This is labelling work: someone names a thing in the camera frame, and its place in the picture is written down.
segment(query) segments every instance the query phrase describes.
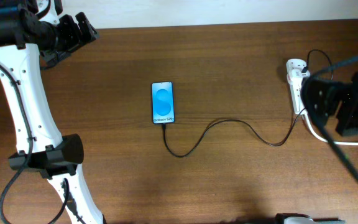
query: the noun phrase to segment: wooden table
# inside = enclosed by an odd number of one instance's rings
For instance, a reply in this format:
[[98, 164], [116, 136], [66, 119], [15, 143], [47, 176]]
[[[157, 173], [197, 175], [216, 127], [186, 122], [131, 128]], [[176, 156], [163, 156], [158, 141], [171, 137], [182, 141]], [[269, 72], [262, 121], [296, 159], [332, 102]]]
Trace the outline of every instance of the wooden table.
[[[59, 130], [83, 140], [85, 179], [108, 223], [218, 223], [282, 212], [358, 223], [358, 185], [302, 122], [282, 147], [263, 144], [243, 125], [222, 124], [177, 159], [164, 148], [150, 106], [150, 84], [172, 81], [177, 121], [167, 134], [178, 154], [217, 118], [243, 119], [279, 142], [294, 118], [286, 61], [305, 59], [310, 49], [334, 62], [358, 54], [358, 20], [100, 33], [42, 79]], [[311, 56], [312, 70], [326, 65], [322, 55]], [[335, 79], [355, 71], [358, 64]], [[14, 174], [7, 158], [15, 145], [0, 84], [0, 193]], [[343, 149], [358, 168], [358, 148]], [[60, 206], [48, 182], [26, 172], [9, 191], [5, 213], [13, 223], [46, 223]], [[69, 222], [66, 212], [58, 221]]]

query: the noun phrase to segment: black cable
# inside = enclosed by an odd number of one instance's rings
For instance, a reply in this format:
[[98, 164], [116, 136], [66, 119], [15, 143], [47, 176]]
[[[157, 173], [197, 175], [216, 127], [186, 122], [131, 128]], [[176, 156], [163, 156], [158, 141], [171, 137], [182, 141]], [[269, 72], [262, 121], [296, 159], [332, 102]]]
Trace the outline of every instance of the black cable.
[[75, 199], [73, 198], [72, 194], [70, 194], [70, 198], [67, 203], [67, 209], [69, 209], [69, 211], [73, 213], [78, 222], [85, 224], [84, 220], [82, 220], [82, 217], [78, 214], [77, 203], [75, 202]]
[[[20, 168], [17, 170], [17, 172], [15, 173], [15, 175], [12, 177], [12, 179], [7, 183], [7, 185], [5, 186], [5, 189], [2, 191], [2, 194], [1, 194], [1, 197], [0, 197], [0, 219], [2, 220], [3, 223], [5, 224], [11, 224], [7, 218], [5, 217], [5, 214], [4, 214], [4, 200], [5, 200], [5, 196], [8, 192], [8, 190], [11, 188], [11, 186], [13, 185], [13, 183], [16, 181], [16, 179], [22, 174], [23, 170], [25, 168], [27, 168], [27, 165], [29, 163], [29, 161], [31, 160], [31, 155], [32, 155], [32, 150], [33, 150], [33, 140], [34, 140], [34, 137], [32, 136], [32, 133], [31, 133], [31, 129], [30, 129], [30, 124], [29, 124], [29, 120], [27, 119], [27, 115], [25, 113], [25, 109], [24, 109], [24, 104], [23, 104], [23, 101], [22, 101], [22, 97], [21, 97], [21, 94], [20, 94], [20, 91], [19, 91], [19, 82], [17, 82], [13, 76], [0, 64], [0, 70], [8, 77], [9, 81], [11, 82], [14, 90], [15, 90], [15, 94], [16, 94], [16, 98], [17, 98], [17, 103], [19, 104], [19, 108], [20, 108], [20, 111], [21, 111], [21, 114], [22, 114], [22, 117], [23, 117], [23, 120], [24, 120], [24, 126], [25, 126], [25, 129], [27, 131], [27, 141], [29, 142], [29, 151], [27, 153], [27, 156], [25, 157], [25, 161], [23, 162], [23, 164], [20, 166]], [[68, 181], [65, 179], [65, 184], [67, 186], [67, 189], [68, 189]], [[63, 203], [64, 206], [60, 209], [60, 211], [63, 209], [64, 211], [64, 208], [65, 208], [65, 203], [67, 203], [67, 201], [65, 200], [65, 202]], [[58, 215], [55, 217], [55, 218], [59, 218], [61, 215], [62, 215], [61, 212], [58, 213]]]
[[168, 152], [177, 157], [177, 158], [184, 158], [186, 156], [189, 156], [197, 147], [198, 145], [200, 144], [200, 142], [203, 140], [203, 138], [205, 137], [206, 133], [212, 128], [214, 127], [215, 125], [218, 125], [218, 124], [221, 124], [221, 123], [225, 123], [225, 122], [237, 122], [237, 123], [242, 123], [242, 124], [245, 124], [246, 126], [248, 126], [251, 131], [265, 144], [269, 145], [269, 146], [274, 146], [274, 147], [278, 147], [278, 146], [282, 146], [288, 139], [288, 137], [290, 137], [290, 134], [292, 132], [292, 129], [295, 127], [295, 124], [296, 122], [298, 121], [298, 118], [300, 117], [300, 115], [302, 114], [302, 112], [304, 111], [305, 109], [301, 110], [301, 112], [298, 114], [298, 116], [296, 116], [293, 124], [291, 125], [290, 127], [290, 130], [288, 130], [288, 133], [287, 135], [284, 137], [284, 139], [282, 141], [280, 141], [279, 143], [270, 143], [270, 142], [267, 142], [266, 140], [264, 140], [262, 137], [260, 137], [260, 135], [253, 129], [253, 127], [245, 122], [245, 121], [241, 121], [239, 119], [225, 119], [225, 120], [222, 120], [222, 121], [218, 121], [218, 122], [215, 122], [209, 126], [207, 126], [207, 128], [205, 129], [204, 133], [201, 135], [201, 137], [199, 138], [199, 140], [197, 141], [197, 143], [195, 144], [195, 146], [192, 148], [192, 150], [190, 150], [189, 152], [187, 152], [186, 154], [182, 155], [182, 156], [179, 156], [177, 154], [175, 154], [168, 146], [168, 143], [167, 143], [167, 138], [166, 138], [166, 134], [165, 134], [165, 131], [167, 129], [167, 125], [166, 124], [162, 124], [162, 132], [163, 132], [163, 140], [164, 140], [164, 144], [165, 144], [165, 147], [167, 148]]
[[[322, 53], [322, 54], [327, 58], [328, 63], [329, 63], [329, 66], [331, 67], [331, 66], [333, 65], [331, 59], [329, 58], [329, 56], [328, 56], [328, 54], [327, 54], [326, 52], [323, 52], [323, 51], [320, 50], [320, 49], [313, 49], [313, 50], [310, 50], [309, 53], [308, 53], [308, 59], [307, 59], [307, 61], [306, 61], [306, 67], [303, 68], [302, 73], [305, 73], [305, 72], [307, 72], [307, 71], [309, 70], [310, 54], [311, 54], [312, 52], [320, 52], [320, 53]], [[331, 79], [333, 79], [333, 78], [334, 78], [334, 70], [331, 71]]]
[[312, 76], [310, 76], [310, 78], [308, 78], [304, 82], [302, 90], [301, 90], [301, 98], [305, 105], [306, 110], [308, 111], [308, 113], [310, 115], [310, 118], [311, 118], [313, 124], [318, 128], [321, 135], [323, 135], [323, 137], [327, 140], [328, 144], [331, 146], [331, 149], [333, 150], [335, 155], [338, 156], [338, 158], [342, 162], [342, 164], [346, 167], [346, 169], [353, 176], [353, 178], [358, 182], [357, 169], [353, 166], [351, 161], [348, 160], [347, 156], [342, 152], [342, 150], [339, 148], [339, 146], [337, 146], [335, 144], [335, 142], [332, 139], [332, 137], [330, 136], [330, 134], [325, 130], [324, 125], [322, 124], [322, 122], [319, 120], [317, 114], [315, 113], [314, 106], [310, 103], [310, 100], [309, 100], [308, 94], [307, 94], [310, 83], [314, 79], [318, 78], [320, 75], [327, 73], [327, 72], [331, 72], [337, 68], [340, 68], [340, 67], [343, 67], [346, 65], [350, 65], [352, 63], [356, 63], [356, 62], [358, 62], [358, 56], [352, 57], [347, 60], [343, 60], [342, 62], [338, 62], [328, 68], [324, 68], [324, 69], [314, 73]]
[[68, 196], [70, 194], [70, 186], [68, 185], [68, 180], [66, 178], [64, 178], [64, 182], [62, 183], [62, 188], [64, 189], [65, 200], [62, 204], [62, 207], [60, 208], [60, 211], [57, 213], [55, 218], [53, 218], [53, 220], [50, 221], [48, 224], [54, 224], [61, 217], [63, 212], [65, 211], [65, 207], [66, 207], [66, 204], [68, 201]]

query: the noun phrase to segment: smartphone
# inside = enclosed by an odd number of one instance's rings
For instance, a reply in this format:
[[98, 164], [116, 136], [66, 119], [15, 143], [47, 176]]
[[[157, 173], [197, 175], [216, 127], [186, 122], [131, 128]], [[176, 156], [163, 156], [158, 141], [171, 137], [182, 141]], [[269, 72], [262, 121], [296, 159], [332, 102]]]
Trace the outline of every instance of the smartphone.
[[172, 82], [152, 84], [153, 123], [175, 122]]

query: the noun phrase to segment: white cable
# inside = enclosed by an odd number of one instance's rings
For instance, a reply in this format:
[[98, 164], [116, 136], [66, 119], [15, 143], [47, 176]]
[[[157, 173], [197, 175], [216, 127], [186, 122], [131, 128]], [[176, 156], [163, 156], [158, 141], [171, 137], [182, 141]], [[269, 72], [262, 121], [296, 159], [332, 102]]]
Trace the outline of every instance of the white cable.
[[[311, 123], [310, 123], [310, 120], [309, 120], [309, 115], [307, 113], [304, 114], [305, 118], [306, 118], [306, 123], [308, 125], [308, 128], [310, 130], [310, 132], [317, 138], [319, 139], [320, 141], [323, 141], [323, 142], [327, 142], [327, 140], [325, 140], [324, 138], [322, 138], [321, 136], [319, 136], [313, 129]], [[338, 144], [338, 145], [343, 145], [343, 146], [358, 146], [358, 142], [335, 142], [335, 144]]]

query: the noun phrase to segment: white wall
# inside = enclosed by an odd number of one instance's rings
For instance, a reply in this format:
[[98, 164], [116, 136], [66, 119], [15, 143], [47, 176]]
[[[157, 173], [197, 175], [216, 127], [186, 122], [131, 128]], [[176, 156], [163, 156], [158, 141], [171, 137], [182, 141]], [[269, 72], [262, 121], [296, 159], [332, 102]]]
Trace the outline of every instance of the white wall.
[[63, 0], [96, 28], [357, 19], [358, 0]]

